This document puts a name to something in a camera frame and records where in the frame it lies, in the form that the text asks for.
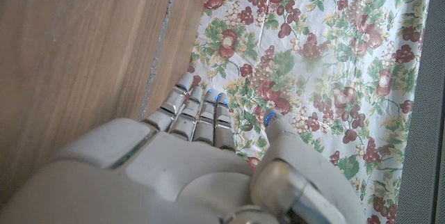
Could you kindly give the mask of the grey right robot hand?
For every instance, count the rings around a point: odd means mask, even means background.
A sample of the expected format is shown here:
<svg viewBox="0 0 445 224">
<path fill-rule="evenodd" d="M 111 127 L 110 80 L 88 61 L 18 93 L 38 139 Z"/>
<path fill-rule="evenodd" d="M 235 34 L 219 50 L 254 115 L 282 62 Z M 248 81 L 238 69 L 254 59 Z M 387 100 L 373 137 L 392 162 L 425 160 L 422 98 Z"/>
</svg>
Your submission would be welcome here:
<svg viewBox="0 0 445 224">
<path fill-rule="evenodd" d="M 61 149 L 1 210 L 2 223 L 363 223 L 346 177 L 269 109 L 252 168 L 224 93 L 185 73 L 144 120 L 118 118 Z"/>
</svg>

